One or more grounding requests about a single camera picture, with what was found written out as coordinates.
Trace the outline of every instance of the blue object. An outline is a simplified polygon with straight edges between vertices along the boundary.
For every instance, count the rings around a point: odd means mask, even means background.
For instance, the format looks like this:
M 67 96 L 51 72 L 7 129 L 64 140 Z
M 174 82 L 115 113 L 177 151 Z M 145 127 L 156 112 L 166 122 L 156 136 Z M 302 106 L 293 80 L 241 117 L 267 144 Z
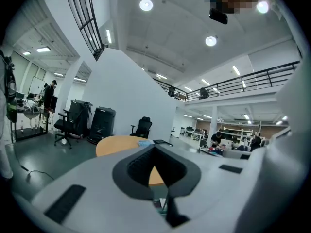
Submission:
M 140 141 L 138 141 L 138 145 L 146 147 L 146 146 L 151 145 L 151 142 L 148 140 L 140 140 Z

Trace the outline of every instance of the railing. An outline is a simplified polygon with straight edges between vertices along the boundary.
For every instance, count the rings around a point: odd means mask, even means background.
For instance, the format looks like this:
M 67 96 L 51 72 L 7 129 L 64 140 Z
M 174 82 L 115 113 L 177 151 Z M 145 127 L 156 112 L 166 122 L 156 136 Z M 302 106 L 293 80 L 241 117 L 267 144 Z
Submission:
M 105 46 L 98 31 L 92 0 L 68 0 L 86 44 L 97 61 Z
M 203 87 L 187 93 L 186 102 L 284 85 L 299 63 L 295 61 Z
M 160 80 L 154 79 L 154 81 L 157 82 L 163 88 L 163 90 L 169 94 L 170 97 L 181 100 L 183 102 L 187 101 L 187 92 L 178 89 L 170 84 L 164 83 Z

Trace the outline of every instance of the wooden table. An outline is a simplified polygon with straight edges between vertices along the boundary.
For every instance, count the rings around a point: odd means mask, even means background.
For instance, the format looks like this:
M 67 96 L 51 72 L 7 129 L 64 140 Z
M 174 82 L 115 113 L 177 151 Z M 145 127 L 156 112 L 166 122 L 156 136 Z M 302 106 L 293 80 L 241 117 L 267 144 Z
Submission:
M 139 147 L 138 141 L 146 140 L 145 138 L 129 136 L 129 135 L 115 135 L 101 140 L 96 146 L 96 156 L 105 156 L 120 151 Z M 156 186 L 164 184 L 156 167 L 151 171 L 149 178 L 149 186 Z

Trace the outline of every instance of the floor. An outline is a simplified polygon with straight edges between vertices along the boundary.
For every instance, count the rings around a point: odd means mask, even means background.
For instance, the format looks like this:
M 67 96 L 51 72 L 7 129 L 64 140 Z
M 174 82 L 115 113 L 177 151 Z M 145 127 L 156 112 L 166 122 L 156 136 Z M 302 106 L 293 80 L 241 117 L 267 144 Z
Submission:
M 44 173 L 32 172 L 28 175 L 20 164 L 28 170 L 46 172 L 57 179 L 80 163 L 96 157 L 96 146 L 86 139 L 80 140 L 79 143 L 71 139 L 70 142 L 72 149 L 61 142 L 55 147 L 52 133 L 14 144 L 7 141 L 5 148 L 14 173 L 13 178 L 8 181 L 11 190 L 31 200 L 36 193 L 52 182 L 52 178 Z M 184 151 L 199 152 L 190 144 L 175 137 L 170 138 L 170 143 Z M 165 185 L 151 187 L 151 189 L 155 198 L 165 198 L 167 195 Z

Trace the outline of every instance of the black office chair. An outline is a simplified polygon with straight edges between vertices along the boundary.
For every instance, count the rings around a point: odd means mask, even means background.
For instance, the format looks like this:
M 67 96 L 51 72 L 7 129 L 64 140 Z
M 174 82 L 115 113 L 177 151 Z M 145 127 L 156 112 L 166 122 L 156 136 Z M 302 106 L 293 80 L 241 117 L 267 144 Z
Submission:
M 148 139 L 151 125 L 152 125 L 152 122 L 150 121 L 150 118 L 144 116 L 141 120 L 139 120 L 139 124 L 138 124 L 137 130 L 135 133 L 133 133 L 133 129 L 135 125 L 131 125 L 132 133 L 130 135 Z
M 200 98 L 199 99 L 207 99 L 209 98 L 208 90 L 205 90 L 204 88 L 200 89 Z
M 77 134 L 76 129 L 78 128 L 81 113 L 76 118 L 73 118 L 72 116 L 70 116 L 70 113 L 68 110 L 63 110 L 63 111 L 66 114 L 58 113 L 60 116 L 63 117 L 63 119 L 57 120 L 57 122 L 54 124 L 54 127 L 61 130 L 61 132 L 65 132 L 65 134 L 55 134 L 54 146 L 56 146 L 56 143 L 58 141 L 66 139 L 71 149 L 72 147 L 71 147 L 71 143 L 69 142 L 69 138 L 72 138 L 72 139 L 74 138 L 71 137 L 70 133 Z

